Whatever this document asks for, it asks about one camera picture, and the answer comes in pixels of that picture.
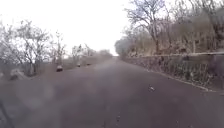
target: sky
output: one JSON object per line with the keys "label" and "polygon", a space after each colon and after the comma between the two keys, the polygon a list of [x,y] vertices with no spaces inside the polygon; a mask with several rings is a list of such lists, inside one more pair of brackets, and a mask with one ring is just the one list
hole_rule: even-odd
{"label": "sky", "polygon": [[0,0],[5,22],[26,19],[33,24],[63,35],[63,43],[86,43],[94,50],[109,49],[122,37],[128,19],[124,8],[129,0]]}

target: road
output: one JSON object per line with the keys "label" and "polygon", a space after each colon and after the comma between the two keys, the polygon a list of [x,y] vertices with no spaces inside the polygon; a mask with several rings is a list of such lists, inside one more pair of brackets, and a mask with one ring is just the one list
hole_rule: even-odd
{"label": "road", "polygon": [[223,95],[119,60],[18,81],[4,92],[16,128],[224,128]]}

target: stone wall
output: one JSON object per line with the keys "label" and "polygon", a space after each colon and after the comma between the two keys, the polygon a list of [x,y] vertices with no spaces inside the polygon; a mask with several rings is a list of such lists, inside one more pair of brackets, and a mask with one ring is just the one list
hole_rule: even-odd
{"label": "stone wall", "polygon": [[200,86],[224,88],[224,55],[150,56],[124,61]]}

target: road surface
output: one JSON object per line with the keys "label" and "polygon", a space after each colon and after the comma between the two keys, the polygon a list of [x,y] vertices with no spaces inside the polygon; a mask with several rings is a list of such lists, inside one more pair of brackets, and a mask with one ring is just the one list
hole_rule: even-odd
{"label": "road surface", "polygon": [[119,60],[9,86],[16,128],[224,128],[221,94]]}

